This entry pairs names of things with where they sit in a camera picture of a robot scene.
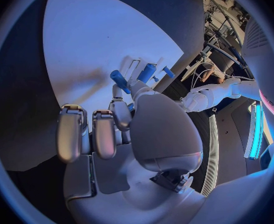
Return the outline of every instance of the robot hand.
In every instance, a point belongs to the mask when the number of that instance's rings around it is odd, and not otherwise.
[[[200,112],[209,109],[225,98],[245,96],[260,100],[259,88],[255,81],[241,81],[239,78],[229,78],[219,85],[205,85],[192,89],[181,102],[186,112]]]

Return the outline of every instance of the white panel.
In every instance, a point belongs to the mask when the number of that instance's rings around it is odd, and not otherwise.
[[[171,68],[183,54],[156,24],[119,0],[48,0],[43,47],[59,104],[81,105],[90,124],[91,113],[107,109],[112,99],[113,70],[128,77],[133,60],[141,61],[139,69],[155,63],[154,75],[161,80],[162,69]],[[131,97],[124,93],[124,100],[130,103]]]

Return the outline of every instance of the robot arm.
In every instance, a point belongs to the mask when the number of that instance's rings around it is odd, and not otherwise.
[[[192,89],[181,102],[186,112],[200,112],[216,106],[225,97],[237,99],[244,96],[260,101],[259,87],[256,81],[241,81],[229,78],[219,85],[205,85]]]

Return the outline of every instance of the blue object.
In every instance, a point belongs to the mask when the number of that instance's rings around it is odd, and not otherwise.
[[[140,72],[139,76],[137,77],[137,80],[140,80],[143,83],[148,82],[148,80],[151,78],[151,76],[155,73],[156,70],[157,68],[154,64],[148,63],[144,70]]]
[[[263,117],[263,109],[261,105],[256,106],[256,125],[255,125],[255,133],[253,144],[250,151],[250,158],[256,159],[259,156],[260,148],[262,144],[263,137],[263,126],[264,126],[264,117]]]
[[[127,81],[125,80],[125,78],[122,76],[122,74],[118,71],[115,70],[113,72],[111,72],[110,74],[110,78],[112,80],[114,80],[114,82],[119,86],[119,88],[121,88],[124,92],[126,92],[127,94],[130,94],[130,90],[127,88]]]
[[[153,76],[152,78],[154,79],[155,82],[159,81],[159,79],[156,76]]]
[[[169,70],[169,68],[168,68],[167,66],[165,66],[165,67],[163,68],[163,71],[165,71],[166,74],[167,74],[170,78],[174,78],[174,77],[175,77],[175,74],[174,74],[171,70]]]
[[[134,103],[128,104],[128,108],[129,108],[129,111],[133,111],[134,110]]]

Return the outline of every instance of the white robotic arm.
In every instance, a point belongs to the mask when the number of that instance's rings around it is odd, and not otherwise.
[[[192,89],[181,102],[186,112],[200,112],[216,106],[225,97],[237,99],[244,96],[260,101],[259,87],[256,81],[241,81],[229,78],[219,85],[210,84]]]

